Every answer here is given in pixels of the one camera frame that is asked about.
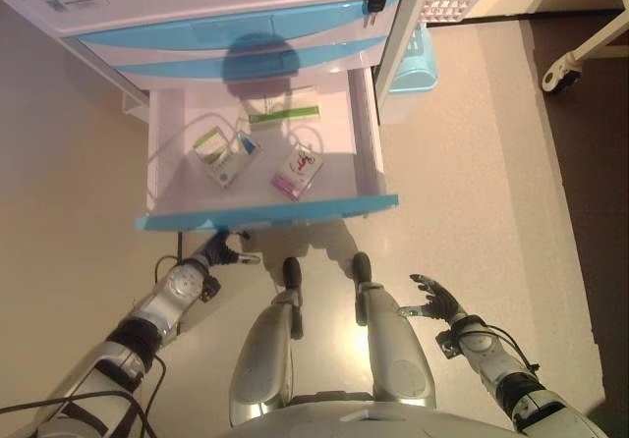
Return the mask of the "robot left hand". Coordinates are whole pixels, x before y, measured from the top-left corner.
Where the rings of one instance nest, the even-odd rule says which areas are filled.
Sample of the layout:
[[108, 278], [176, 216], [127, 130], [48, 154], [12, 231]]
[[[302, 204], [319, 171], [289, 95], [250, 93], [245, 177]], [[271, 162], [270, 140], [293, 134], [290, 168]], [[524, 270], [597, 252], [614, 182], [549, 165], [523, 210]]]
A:
[[221, 231], [213, 235], [202, 247], [201, 253], [207, 259], [210, 266], [231, 264], [260, 264], [260, 258], [256, 255], [239, 253], [227, 244], [232, 235], [229, 231]]

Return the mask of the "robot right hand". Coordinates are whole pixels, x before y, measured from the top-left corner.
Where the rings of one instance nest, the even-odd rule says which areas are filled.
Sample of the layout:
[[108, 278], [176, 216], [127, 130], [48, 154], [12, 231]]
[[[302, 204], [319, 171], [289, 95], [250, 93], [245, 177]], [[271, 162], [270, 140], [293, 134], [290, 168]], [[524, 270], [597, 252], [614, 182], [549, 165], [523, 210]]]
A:
[[421, 305], [399, 307], [397, 313], [402, 317], [421, 316], [443, 320], [449, 325], [466, 315], [466, 311], [455, 297], [439, 282], [423, 274], [411, 274], [410, 279], [425, 297]]

